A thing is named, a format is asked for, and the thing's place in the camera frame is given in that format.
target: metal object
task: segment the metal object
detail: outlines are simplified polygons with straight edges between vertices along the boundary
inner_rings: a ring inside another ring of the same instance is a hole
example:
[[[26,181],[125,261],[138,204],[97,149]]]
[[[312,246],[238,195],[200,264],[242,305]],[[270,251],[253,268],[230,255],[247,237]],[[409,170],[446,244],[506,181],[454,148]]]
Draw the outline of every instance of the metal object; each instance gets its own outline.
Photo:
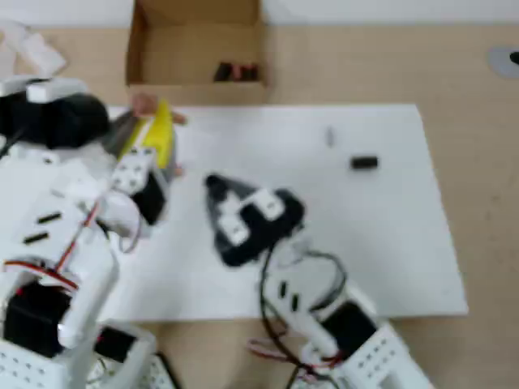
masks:
[[[519,79],[519,64],[511,56],[519,53],[519,46],[500,46],[488,52],[488,62],[492,70],[507,79]]]

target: black wire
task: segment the black wire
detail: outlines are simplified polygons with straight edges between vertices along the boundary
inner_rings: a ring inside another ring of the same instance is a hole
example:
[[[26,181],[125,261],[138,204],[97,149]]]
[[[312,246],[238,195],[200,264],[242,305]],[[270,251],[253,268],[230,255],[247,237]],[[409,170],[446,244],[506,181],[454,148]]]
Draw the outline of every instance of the black wire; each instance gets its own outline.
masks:
[[[344,269],[341,260],[336,255],[323,253],[321,251],[316,250],[308,250],[304,253],[304,255],[306,257],[314,259],[330,260],[335,263],[335,266],[337,268],[336,279],[334,281],[335,286],[332,288],[332,291],[327,296],[322,298],[321,301],[318,301],[310,308],[310,312],[316,312],[318,310],[328,308],[336,299],[339,298],[346,286],[348,274],[346,273],[346,270]]]
[[[24,136],[25,131],[27,130],[27,127],[21,127],[18,131],[16,131],[9,139],[6,140],[6,144],[3,145],[2,150],[0,150],[0,160],[9,154],[9,150],[11,150],[11,147],[13,147],[16,143],[18,143],[22,136]]]
[[[298,379],[298,373],[299,373],[299,368],[296,366],[294,368],[294,371],[290,375],[289,381],[287,382],[287,384],[285,386],[285,389],[291,389],[292,388],[292,385],[294,385],[296,379]]]
[[[268,307],[273,310],[276,314],[277,312],[273,309],[272,306],[270,306],[267,302],[267,300],[265,299],[265,296],[264,296],[264,292],[265,292],[265,284],[266,284],[266,281],[267,281],[267,271],[268,271],[268,265],[270,264],[270,260],[272,259],[272,252],[274,251],[274,246],[271,247],[269,250],[268,250],[268,253],[267,253],[267,256],[266,256],[266,259],[265,259],[265,264],[261,270],[261,278],[260,278],[260,283],[259,283],[259,307],[260,307],[260,310],[261,310],[261,321],[263,323],[263,326],[265,328],[265,331],[267,332],[267,335],[268,337],[272,340],[272,342],[274,343],[274,345],[282,352],[285,354],[286,356],[286,359],[288,362],[292,363],[293,365],[295,365],[296,367],[298,367],[299,369],[303,369],[305,370],[308,374],[311,374],[313,375],[314,377],[316,377],[318,380],[320,381],[328,381],[329,383],[331,383],[336,389],[340,389],[339,385],[337,385],[337,383],[333,380],[332,377],[329,377],[327,375],[322,375],[322,374],[319,374],[315,371],[315,369],[310,366],[310,365],[307,365],[306,363],[302,363],[299,358],[297,358],[284,344],[283,342],[280,341],[279,339],[279,336],[277,335],[277,333],[274,331],[274,329],[272,328],[272,325],[270,323],[270,321],[268,320],[267,318],[267,305]]]

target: red wire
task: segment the red wire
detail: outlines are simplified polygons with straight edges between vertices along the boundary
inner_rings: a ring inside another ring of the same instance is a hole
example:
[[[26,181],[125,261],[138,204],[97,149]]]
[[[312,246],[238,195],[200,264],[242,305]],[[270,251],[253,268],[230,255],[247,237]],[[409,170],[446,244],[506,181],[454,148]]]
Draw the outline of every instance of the red wire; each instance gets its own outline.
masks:
[[[73,249],[75,247],[75,241],[77,241],[79,234],[81,233],[81,231],[83,231],[83,228],[87,227],[90,224],[90,222],[92,221],[92,218],[94,217],[94,214],[97,211],[97,206],[98,205],[99,205],[98,203],[96,203],[96,205],[94,205],[92,210],[88,213],[87,218],[85,219],[85,221],[81,224],[81,227],[79,227],[79,230],[75,234],[74,238],[72,239],[71,244],[66,248],[65,253],[63,253],[62,257],[59,259],[58,265],[56,265],[56,267],[54,268],[54,270],[56,272],[61,270],[62,266],[65,264],[66,259],[72,253],[72,251],[73,251]]]
[[[31,269],[31,270],[34,270],[34,271],[38,271],[40,273],[43,273],[45,274],[46,276],[49,276],[51,278],[54,278],[55,280],[58,280],[60,282],[63,282],[64,284],[67,284],[68,286],[70,286],[71,288],[73,289],[77,289],[78,288],[78,285],[70,280],[68,280],[67,278],[63,277],[63,276],[60,276],[59,274],[56,274],[54,273],[53,271],[49,271],[49,270],[46,270],[42,267],[39,267],[39,266],[36,266],[36,265],[33,265],[32,263],[27,263],[27,262],[24,262],[24,261],[6,261],[4,263],[4,266],[20,266],[20,267],[26,267],[27,269]]]

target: black small object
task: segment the black small object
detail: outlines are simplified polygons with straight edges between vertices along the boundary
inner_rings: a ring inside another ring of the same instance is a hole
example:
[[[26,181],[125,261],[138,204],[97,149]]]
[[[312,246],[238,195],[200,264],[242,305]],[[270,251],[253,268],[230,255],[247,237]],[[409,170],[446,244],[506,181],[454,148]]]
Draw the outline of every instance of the black small object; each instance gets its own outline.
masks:
[[[251,66],[251,81],[260,81],[260,67],[257,64]]]
[[[51,213],[50,215],[40,217],[37,222],[38,222],[38,224],[45,224],[45,223],[49,223],[50,221],[58,220],[61,218],[62,218],[61,212],[55,212],[55,213]]]
[[[519,65],[519,51],[510,54],[510,61]]]
[[[215,83],[222,83],[230,81],[230,76],[233,74],[233,65],[229,62],[220,62],[217,72],[214,75]]]
[[[279,297],[285,298],[286,296],[286,281],[283,281],[279,285]]]
[[[58,324],[70,306],[71,298],[60,289],[37,282],[21,288],[6,309],[4,338],[44,357],[58,355]]]
[[[375,324],[353,302],[346,302],[323,322],[337,341],[344,359],[351,357],[377,331]]]
[[[240,81],[244,83],[252,81],[252,70],[249,66],[242,66],[242,78]]]
[[[297,312],[299,310],[299,295],[298,294],[294,294],[292,296],[292,312]]]
[[[240,81],[248,83],[255,82],[258,81],[259,77],[260,71],[257,64],[242,66],[242,78]]]
[[[25,245],[30,245],[32,243],[41,241],[43,239],[48,239],[48,238],[49,238],[49,234],[48,233],[37,233],[35,235],[31,235],[29,237],[26,237],[24,239],[24,244]]]
[[[165,207],[166,199],[154,174],[148,174],[148,183],[144,189],[133,194],[131,199],[148,224],[155,225]]]
[[[353,170],[376,169],[379,167],[377,156],[355,156],[350,161]]]
[[[112,327],[106,327],[99,335],[94,349],[103,357],[124,363],[134,342],[134,336]]]

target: wire bundle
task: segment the wire bundle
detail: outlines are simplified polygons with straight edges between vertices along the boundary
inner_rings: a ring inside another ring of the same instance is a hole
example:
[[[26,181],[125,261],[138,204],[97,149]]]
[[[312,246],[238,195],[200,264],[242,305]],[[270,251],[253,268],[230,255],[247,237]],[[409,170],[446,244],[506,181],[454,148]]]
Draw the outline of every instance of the wire bundle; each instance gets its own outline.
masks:
[[[307,373],[307,377],[313,377],[321,382],[328,382],[328,383],[332,384],[333,387],[335,387],[336,389],[340,389],[340,387],[333,380],[332,377],[319,374],[319,373],[317,373],[317,371],[315,371],[315,369],[318,369],[320,367],[333,367],[340,361],[340,359],[341,359],[340,355],[336,356],[329,363],[327,363],[325,365],[308,365],[306,363],[303,363],[281,341],[281,338],[286,335],[286,330],[282,331],[282,332],[275,332],[272,327],[272,323],[270,322],[270,320],[267,317],[267,309],[270,309],[279,318],[279,315],[277,314],[275,309],[272,307],[272,305],[268,304],[268,301],[264,296],[265,284],[266,284],[266,280],[267,280],[267,276],[268,276],[268,268],[271,263],[272,253],[273,253],[274,249],[275,249],[275,246],[271,247],[268,250],[268,253],[266,254],[266,259],[265,259],[264,266],[261,271],[261,277],[260,277],[260,283],[259,283],[259,290],[260,290],[259,291],[259,299],[260,299],[259,307],[261,310],[261,320],[262,320],[264,329],[268,334],[269,340],[268,340],[268,342],[264,341],[264,340],[261,340],[261,341],[250,340],[247,347],[249,348],[249,350],[252,353],[254,353],[255,355],[257,355],[259,357],[264,357],[264,358],[272,359],[275,361],[289,362],[289,363],[295,365],[293,377],[290,380],[288,387],[290,387],[292,385],[293,381],[295,381],[295,379],[298,377],[298,371],[304,370]],[[307,259],[327,259],[327,260],[332,260],[337,265],[337,276],[334,281],[334,285],[332,287],[331,292],[327,296],[325,296],[321,301],[318,301],[311,308],[311,312],[316,312],[317,310],[322,310],[322,309],[328,307],[339,297],[339,295],[341,294],[342,290],[345,287],[346,278],[347,278],[346,272],[345,272],[343,266],[341,265],[339,258],[336,257],[335,255],[321,253],[319,251],[313,251],[313,250],[307,250],[307,251],[305,251],[304,254],[305,254],[304,257],[306,257]],[[267,349],[263,348],[263,346],[265,346],[266,344],[274,344],[277,348],[277,351],[267,350]]]

